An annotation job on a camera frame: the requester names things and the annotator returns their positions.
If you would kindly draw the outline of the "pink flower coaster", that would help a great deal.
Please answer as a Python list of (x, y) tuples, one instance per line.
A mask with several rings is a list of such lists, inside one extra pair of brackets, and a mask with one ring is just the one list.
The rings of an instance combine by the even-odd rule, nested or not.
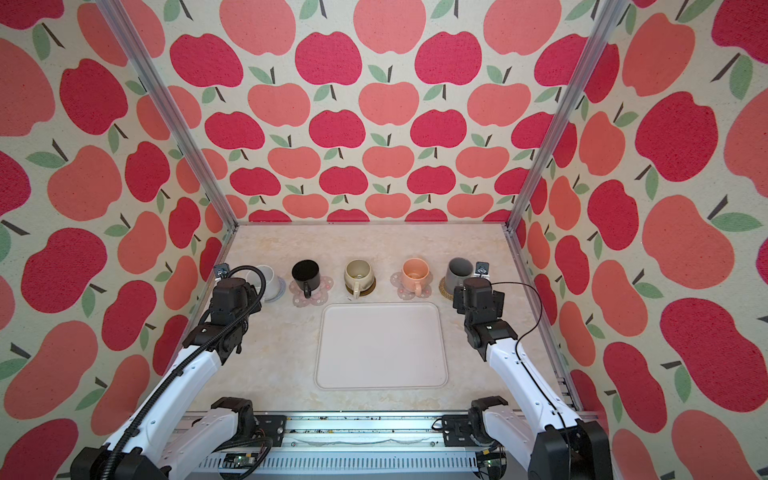
[(409, 301), (415, 298), (427, 299), (432, 295), (431, 283), (433, 281), (433, 275), (429, 274), (426, 277), (425, 285), (422, 288), (421, 294), (417, 295), (415, 292), (407, 290), (401, 282), (401, 273), (395, 272), (390, 276), (390, 283), (396, 288), (397, 295), (401, 300)]
[(321, 306), (328, 301), (329, 292), (333, 286), (334, 280), (330, 276), (323, 275), (320, 279), (319, 287), (312, 291), (310, 297), (306, 297), (296, 281), (292, 280), (289, 284), (289, 291), (293, 295), (292, 303), (297, 308)]

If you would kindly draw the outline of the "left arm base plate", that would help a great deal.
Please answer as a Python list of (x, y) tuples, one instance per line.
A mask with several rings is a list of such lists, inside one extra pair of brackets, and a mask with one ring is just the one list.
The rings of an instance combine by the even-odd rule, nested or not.
[(238, 415), (235, 435), (214, 451), (264, 445), (280, 447), (284, 438), (285, 422), (286, 417), (283, 415)]

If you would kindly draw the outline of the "black mug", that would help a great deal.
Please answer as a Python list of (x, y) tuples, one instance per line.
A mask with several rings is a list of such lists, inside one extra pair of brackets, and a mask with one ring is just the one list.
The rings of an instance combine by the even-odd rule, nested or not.
[(297, 262), (292, 267), (291, 275), (306, 299), (309, 299), (320, 287), (320, 268), (314, 260), (305, 259)]

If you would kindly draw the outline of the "grey round coaster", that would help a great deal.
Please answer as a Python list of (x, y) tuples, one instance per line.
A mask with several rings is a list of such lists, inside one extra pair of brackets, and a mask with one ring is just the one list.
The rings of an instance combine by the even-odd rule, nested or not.
[(285, 294), (286, 289), (287, 284), (285, 280), (280, 276), (276, 276), (267, 283), (266, 292), (262, 298), (262, 301), (266, 303), (273, 303), (279, 300)]

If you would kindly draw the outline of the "woven rattan round coaster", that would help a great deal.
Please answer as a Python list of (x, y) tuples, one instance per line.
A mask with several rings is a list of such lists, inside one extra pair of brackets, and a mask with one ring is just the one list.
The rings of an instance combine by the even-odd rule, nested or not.
[(457, 284), (454, 280), (444, 277), (439, 282), (439, 291), (446, 299), (452, 301), (456, 286)]

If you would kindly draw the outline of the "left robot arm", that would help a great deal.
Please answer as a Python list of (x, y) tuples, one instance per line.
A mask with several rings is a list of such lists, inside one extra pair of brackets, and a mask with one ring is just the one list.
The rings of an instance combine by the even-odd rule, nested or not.
[(207, 382), (241, 352), (248, 319), (260, 311), (266, 287), (264, 273), (254, 266), (224, 273), (171, 369), (101, 447), (77, 454), (71, 478), (184, 479), (218, 450), (269, 448), (270, 438), (257, 431), (251, 401), (241, 398), (219, 399), (185, 433), (173, 435)]

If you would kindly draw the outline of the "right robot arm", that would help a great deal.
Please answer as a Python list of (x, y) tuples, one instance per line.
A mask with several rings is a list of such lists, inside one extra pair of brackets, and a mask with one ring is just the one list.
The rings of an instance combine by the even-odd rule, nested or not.
[(489, 280), (489, 264), (470, 266), (454, 287), (453, 308), (464, 317), (470, 347), (503, 380), (522, 411), (500, 396), (472, 402), (472, 438), (503, 447), (530, 479), (612, 479), (608, 435), (585, 421), (544, 380), (522, 347), (523, 337), (503, 319), (504, 294)]

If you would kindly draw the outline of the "grey mug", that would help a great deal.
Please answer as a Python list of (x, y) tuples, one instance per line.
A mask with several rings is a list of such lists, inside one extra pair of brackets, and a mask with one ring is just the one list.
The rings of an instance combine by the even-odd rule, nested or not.
[(461, 286), (463, 281), (470, 278), (474, 273), (474, 267), (470, 260), (462, 257), (456, 257), (449, 261), (444, 277), (445, 291), (449, 296), (454, 295), (456, 287)]

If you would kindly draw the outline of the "brown wooden round coaster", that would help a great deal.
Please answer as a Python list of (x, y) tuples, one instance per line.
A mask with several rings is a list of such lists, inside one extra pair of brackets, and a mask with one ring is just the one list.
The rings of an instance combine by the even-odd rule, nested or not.
[(358, 293), (357, 296), (355, 295), (353, 288), (350, 288), (346, 284), (344, 285), (344, 287), (345, 287), (345, 289), (346, 289), (346, 291), (348, 292), (349, 295), (351, 295), (354, 298), (360, 298), (360, 297), (368, 296), (371, 293), (373, 293), (375, 288), (376, 288), (376, 282), (374, 281), (373, 283), (371, 283), (371, 285), (366, 290), (360, 290), (360, 292)]

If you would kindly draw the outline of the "white mug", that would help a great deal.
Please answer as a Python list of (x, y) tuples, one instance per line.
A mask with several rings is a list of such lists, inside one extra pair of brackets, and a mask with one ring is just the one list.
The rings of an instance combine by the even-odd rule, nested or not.
[[(268, 266), (268, 265), (257, 265), (256, 269), (258, 269), (261, 272), (261, 274), (263, 275), (264, 280), (265, 280), (266, 288), (267, 288), (267, 283), (270, 280), (272, 280), (274, 277), (278, 276), (278, 275), (275, 274), (274, 270), (270, 266)], [(249, 271), (246, 274), (246, 280), (249, 283), (251, 283), (257, 290), (261, 289), (261, 287), (262, 287), (261, 277), (257, 273), (255, 273), (254, 271)]]

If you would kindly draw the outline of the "peach pink mug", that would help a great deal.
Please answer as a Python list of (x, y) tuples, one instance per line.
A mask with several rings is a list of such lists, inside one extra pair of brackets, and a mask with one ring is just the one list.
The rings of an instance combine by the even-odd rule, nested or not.
[(402, 266), (401, 284), (407, 292), (422, 296), (427, 290), (429, 275), (430, 267), (425, 260), (410, 258)]

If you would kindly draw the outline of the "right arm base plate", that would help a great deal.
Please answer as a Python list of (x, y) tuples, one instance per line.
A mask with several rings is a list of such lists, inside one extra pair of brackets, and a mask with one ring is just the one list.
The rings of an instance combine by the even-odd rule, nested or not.
[(479, 418), (468, 414), (444, 415), (441, 423), (446, 447), (517, 447), (529, 442), (531, 436), (530, 428), (513, 410), (488, 410)]

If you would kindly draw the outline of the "beige mug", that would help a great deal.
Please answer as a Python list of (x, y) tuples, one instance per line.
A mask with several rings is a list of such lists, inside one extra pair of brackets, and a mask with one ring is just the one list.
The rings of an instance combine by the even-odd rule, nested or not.
[(365, 260), (353, 260), (344, 269), (344, 285), (353, 288), (356, 296), (360, 290), (366, 290), (374, 281), (376, 282), (374, 270)]

